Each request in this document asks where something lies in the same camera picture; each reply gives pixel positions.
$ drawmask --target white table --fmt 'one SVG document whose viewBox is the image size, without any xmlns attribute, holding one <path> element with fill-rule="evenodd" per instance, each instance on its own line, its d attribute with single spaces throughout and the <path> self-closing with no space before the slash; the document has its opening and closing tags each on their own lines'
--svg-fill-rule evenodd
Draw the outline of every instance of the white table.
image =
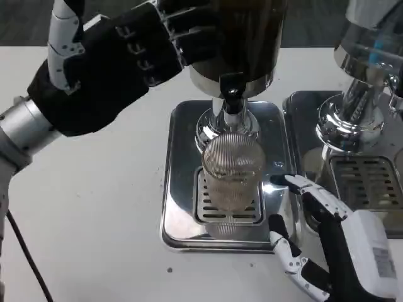
<svg viewBox="0 0 403 302">
<path fill-rule="evenodd" d="M 26 95 L 45 56 L 0 48 L 0 111 Z M 337 90 L 346 79 L 330 48 L 283 48 L 273 84 L 254 99 L 281 106 L 294 91 Z M 208 99 L 188 70 L 99 133 L 58 139 L 11 181 L 11 211 L 57 302 L 311 301 L 272 255 L 179 254 L 161 242 L 169 115 L 187 99 Z M 403 288 L 403 243 L 390 244 Z M 317 238 L 303 249 L 323 264 Z M 8 223 L 2 261 L 6 301 L 45 301 Z"/>
</svg>

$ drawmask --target black cable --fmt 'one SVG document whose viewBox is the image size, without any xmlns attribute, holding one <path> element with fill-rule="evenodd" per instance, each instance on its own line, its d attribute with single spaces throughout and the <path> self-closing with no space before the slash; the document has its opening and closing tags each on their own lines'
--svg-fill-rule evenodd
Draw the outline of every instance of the black cable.
<svg viewBox="0 0 403 302">
<path fill-rule="evenodd" d="M 42 275 L 40 274 L 37 265 L 32 259 L 31 253 L 28 250 L 28 247 L 25 244 L 24 238 L 20 232 L 20 229 L 18 228 L 17 222 L 15 222 L 13 215 L 11 214 L 10 211 L 7 212 L 7 219 L 10 222 L 11 228 L 13 228 L 13 231 L 15 233 L 15 236 L 17 237 L 18 243 L 21 246 L 21 249 L 23 250 L 23 253 L 25 255 L 26 260 L 28 261 L 35 277 L 37 278 L 40 288 L 42 288 L 43 294 L 46 297 L 46 300 L 48 302 L 54 302 L 52 296 L 50 295 L 50 292 L 48 290 L 48 287 L 46 286 L 45 281 L 42 278 Z"/>
</svg>

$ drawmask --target metal grate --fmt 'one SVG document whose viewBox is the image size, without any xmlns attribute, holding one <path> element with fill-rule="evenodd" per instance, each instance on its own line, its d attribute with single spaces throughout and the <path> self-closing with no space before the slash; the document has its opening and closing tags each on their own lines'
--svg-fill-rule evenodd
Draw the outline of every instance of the metal grate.
<svg viewBox="0 0 403 302">
<path fill-rule="evenodd" d="M 384 157 L 333 156 L 340 198 L 354 210 L 403 210 L 403 195 L 390 161 Z"/>
<path fill-rule="evenodd" d="M 256 197 L 244 211 L 222 211 L 212 205 L 209 197 L 204 171 L 197 175 L 197 192 L 195 218 L 204 223 L 236 223 L 255 225 L 263 220 L 259 188 L 256 188 Z"/>
</svg>

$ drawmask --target white robotic hand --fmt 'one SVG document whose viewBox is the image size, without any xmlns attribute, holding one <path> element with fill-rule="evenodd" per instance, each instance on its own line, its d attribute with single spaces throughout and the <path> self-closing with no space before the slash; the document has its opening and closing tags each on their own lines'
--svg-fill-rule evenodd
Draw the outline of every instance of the white robotic hand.
<svg viewBox="0 0 403 302">
<path fill-rule="evenodd" d="M 316 301 L 395 301 L 397 276 L 385 229 L 370 211 L 352 211 L 318 184 L 300 175 L 272 176 L 288 186 L 319 222 L 329 272 L 289 240 L 280 215 L 269 217 L 270 240 L 286 274 Z"/>
</svg>

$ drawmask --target label sticker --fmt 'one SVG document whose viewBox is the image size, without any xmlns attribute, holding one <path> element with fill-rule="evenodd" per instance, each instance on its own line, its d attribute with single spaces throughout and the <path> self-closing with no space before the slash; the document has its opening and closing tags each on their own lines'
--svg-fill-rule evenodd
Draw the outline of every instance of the label sticker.
<svg viewBox="0 0 403 302">
<path fill-rule="evenodd" d="M 389 255 L 389 250 L 378 247 L 372 248 L 375 262 L 378 267 L 378 274 L 381 278 L 395 278 L 396 270 L 392 258 Z"/>
</svg>

